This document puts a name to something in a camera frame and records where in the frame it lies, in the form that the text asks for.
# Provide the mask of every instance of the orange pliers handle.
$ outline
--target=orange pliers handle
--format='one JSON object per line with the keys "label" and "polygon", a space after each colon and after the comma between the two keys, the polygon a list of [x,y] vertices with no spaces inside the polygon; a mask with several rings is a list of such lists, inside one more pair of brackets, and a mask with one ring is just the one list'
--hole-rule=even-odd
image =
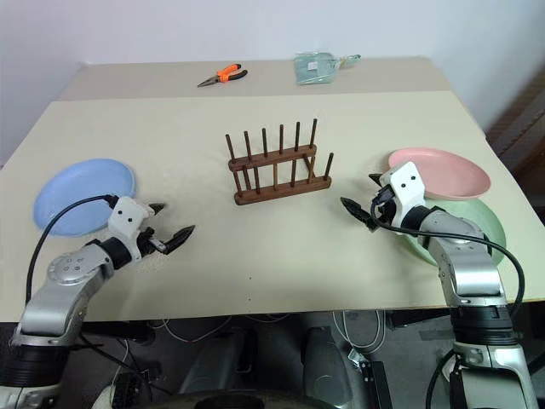
{"label": "orange pliers handle", "polygon": [[239,70],[240,67],[240,64],[232,64],[231,66],[226,66],[223,70],[218,71],[217,76],[219,77],[220,82],[226,83],[227,81],[244,77],[248,73],[246,70],[232,74],[233,72]]}

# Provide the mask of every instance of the pink plate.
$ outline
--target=pink plate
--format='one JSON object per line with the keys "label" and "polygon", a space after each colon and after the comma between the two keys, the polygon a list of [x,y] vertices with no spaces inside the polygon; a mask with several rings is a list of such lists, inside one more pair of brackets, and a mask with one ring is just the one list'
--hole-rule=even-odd
{"label": "pink plate", "polygon": [[454,153],[426,147],[407,147],[392,153],[390,167],[414,162],[431,199],[475,199],[491,188],[491,179],[476,164]]}

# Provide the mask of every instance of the white cable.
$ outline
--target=white cable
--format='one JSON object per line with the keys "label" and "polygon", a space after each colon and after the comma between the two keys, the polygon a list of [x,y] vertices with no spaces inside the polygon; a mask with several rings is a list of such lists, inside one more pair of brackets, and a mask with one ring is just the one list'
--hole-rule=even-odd
{"label": "white cable", "polygon": [[262,322],[263,324],[272,324],[274,322],[279,322],[281,320],[285,320],[289,316],[290,316],[289,314],[284,314],[283,316],[278,317],[278,318],[271,318],[270,314],[267,314],[267,317],[269,317],[270,320],[261,320],[261,319],[256,318],[256,317],[252,317],[251,315],[245,315],[244,317],[246,317],[248,320]]}
{"label": "white cable", "polygon": [[382,325],[382,339],[381,339],[381,341],[371,351],[364,352],[365,354],[374,354],[384,344],[384,341],[386,340],[386,311],[384,311],[384,310],[382,310],[382,321],[383,321],[383,325]]}
{"label": "white cable", "polygon": [[[125,362],[127,359],[127,356],[129,355],[129,343],[125,339],[125,354],[123,355],[123,358],[121,359],[122,362]],[[116,369],[115,374],[113,375],[112,383],[110,384],[110,406],[113,406],[113,390],[115,389],[115,383],[118,379],[119,371],[121,370],[121,366],[118,365],[118,368]]]}
{"label": "white cable", "polygon": [[196,337],[196,338],[193,338],[193,339],[185,339],[185,338],[182,338],[179,335],[173,333],[172,330],[169,327],[169,321],[168,320],[163,320],[163,324],[164,324],[164,329],[167,330],[167,332],[173,338],[177,339],[178,341],[182,341],[183,343],[198,343],[199,341],[202,341],[203,339],[205,339],[206,337],[214,334],[215,332],[218,332],[221,328],[223,328],[225,325],[227,325],[231,319],[232,319],[232,315],[227,317],[227,319],[223,322],[223,324],[217,326],[216,328],[214,328],[211,331],[206,332],[205,334],[201,335],[200,337]]}
{"label": "white cable", "polygon": [[375,311],[375,314],[376,314],[376,334],[375,334],[375,338],[373,338],[373,341],[371,341],[370,343],[368,343],[366,345],[357,345],[356,343],[353,343],[352,340],[350,339],[350,336],[348,335],[347,319],[345,317],[345,313],[346,313],[346,311],[342,311],[342,325],[344,327],[344,333],[347,336],[348,343],[350,343],[353,347],[356,347],[356,348],[370,348],[370,347],[372,347],[376,343],[376,341],[378,341],[378,337],[381,334],[381,316],[378,314],[378,310]]}
{"label": "white cable", "polygon": [[159,330],[159,329],[163,328],[166,324],[168,324],[169,321],[170,321],[170,319],[168,319],[168,320],[162,320],[163,324],[161,324],[161,325],[153,326],[153,325],[149,325],[149,324],[148,324],[147,326],[149,326],[149,327],[152,328],[153,330]]}
{"label": "white cable", "polygon": [[339,326],[339,324],[337,322],[335,311],[331,312],[331,314],[333,315],[333,322],[335,323],[335,327],[339,331],[339,334],[341,334],[341,337],[347,343],[349,343],[350,345],[352,345],[355,348],[366,349],[366,348],[372,347],[376,343],[376,341],[378,340],[379,336],[381,335],[381,326],[383,327],[382,328],[382,338],[381,338],[381,341],[379,342],[379,344],[374,349],[372,349],[371,351],[369,351],[369,352],[365,351],[364,353],[365,354],[371,354],[373,352],[376,352],[384,344],[384,341],[386,339],[386,312],[382,311],[382,317],[383,317],[382,321],[383,321],[383,323],[381,324],[381,317],[379,315],[379,312],[377,310],[375,311],[375,314],[376,314],[376,334],[375,334],[375,338],[373,339],[373,341],[371,341],[370,343],[368,343],[366,345],[358,345],[356,343],[353,343],[352,340],[350,339],[350,335],[348,334],[348,329],[347,329],[347,321],[346,321],[346,318],[345,318],[345,313],[346,313],[346,311],[342,311],[342,325],[344,327],[344,332],[343,332],[341,330],[341,327]]}

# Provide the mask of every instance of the pliers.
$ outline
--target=pliers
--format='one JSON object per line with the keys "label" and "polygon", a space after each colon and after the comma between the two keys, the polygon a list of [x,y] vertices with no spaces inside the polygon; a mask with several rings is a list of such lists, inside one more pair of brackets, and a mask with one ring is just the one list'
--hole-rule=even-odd
{"label": "pliers", "polygon": [[206,85],[212,85],[215,83],[226,83],[227,81],[233,81],[233,79],[240,79],[242,77],[245,77],[248,71],[243,70],[241,72],[237,72],[235,74],[232,74],[232,72],[235,72],[239,70],[241,67],[240,64],[233,64],[231,66],[226,66],[223,70],[218,71],[214,77],[208,78],[206,81],[203,81],[198,87],[204,87]]}

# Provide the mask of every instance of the table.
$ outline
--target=table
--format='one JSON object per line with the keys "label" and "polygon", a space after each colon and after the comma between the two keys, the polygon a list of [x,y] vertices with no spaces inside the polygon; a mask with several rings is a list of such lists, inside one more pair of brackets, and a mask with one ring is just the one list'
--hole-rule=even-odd
{"label": "table", "polygon": [[[170,256],[154,254],[118,271],[90,303],[89,320],[444,306],[436,268],[403,237],[367,231],[339,201],[346,196],[368,206],[376,185],[366,175],[385,170],[388,154],[401,147],[445,149],[488,172],[492,187],[482,200],[525,268],[525,299],[544,298],[545,229],[428,60],[364,60],[332,84],[301,87],[290,61],[247,61],[245,79],[196,88],[225,65],[89,66],[49,105],[0,171],[1,321],[18,320],[23,309],[26,270],[41,233],[32,220],[37,193],[54,174],[87,158],[126,163],[135,172],[137,198],[168,204],[149,223],[159,238],[197,225]],[[317,174],[335,153],[330,189],[235,205],[225,134],[243,155],[243,131],[258,151],[266,127],[273,150],[279,124],[285,146],[293,146],[295,122],[301,121],[304,144],[313,118]],[[289,172],[280,167],[280,178]],[[265,172],[261,179],[271,182]],[[94,237],[106,233],[49,238],[34,289],[55,256]],[[513,267],[503,260],[499,268],[513,299]]]}

